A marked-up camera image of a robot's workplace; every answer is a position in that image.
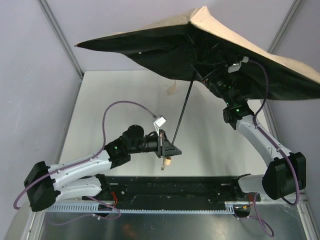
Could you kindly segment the beige folding umbrella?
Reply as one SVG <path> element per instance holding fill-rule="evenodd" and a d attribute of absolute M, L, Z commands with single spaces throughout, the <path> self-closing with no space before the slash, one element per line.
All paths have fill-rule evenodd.
<path fill-rule="evenodd" d="M 200 82 L 192 68 L 196 62 L 232 65 L 247 56 L 249 61 L 229 75 L 247 101 L 320 97 L 320 74 L 316 70 L 263 50 L 220 23 L 206 6 L 77 46 L 121 54 L 164 78 L 188 82 Z"/>

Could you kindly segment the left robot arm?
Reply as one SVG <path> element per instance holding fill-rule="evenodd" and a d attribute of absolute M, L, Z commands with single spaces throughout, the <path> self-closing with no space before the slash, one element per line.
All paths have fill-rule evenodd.
<path fill-rule="evenodd" d="M 182 154 L 164 130 L 145 134 L 141 126 L 131 125 L 97 155 L 54 165 L 40 161 L 24 181 L 31 210 L 40 212 L 60 200 L 96 197 L 108 188 L 109 170 L 129 162 L 132 154 L 151 152 L 163 159 Z"/>

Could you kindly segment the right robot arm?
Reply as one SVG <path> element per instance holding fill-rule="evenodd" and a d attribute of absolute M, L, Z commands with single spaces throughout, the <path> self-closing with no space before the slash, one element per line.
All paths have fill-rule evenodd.
<path fill-rule="evenodd" d="M 263 175 L 247 174 L 237 180 L 244 193 L 265 193 L 273 200 L 282 199 L 291 206 L 298 204 L 300 191 L 306 186 L 306 158 L 301 152 L 293 153 L 273 137 L 258 121 L 238 83 L 230 78 L 242 62 L 218 66 L 196 62 L 194 74 L 212 93 L 226 103 L 223 119 L 243 135 L 257 150 L 267 169 Z"/>

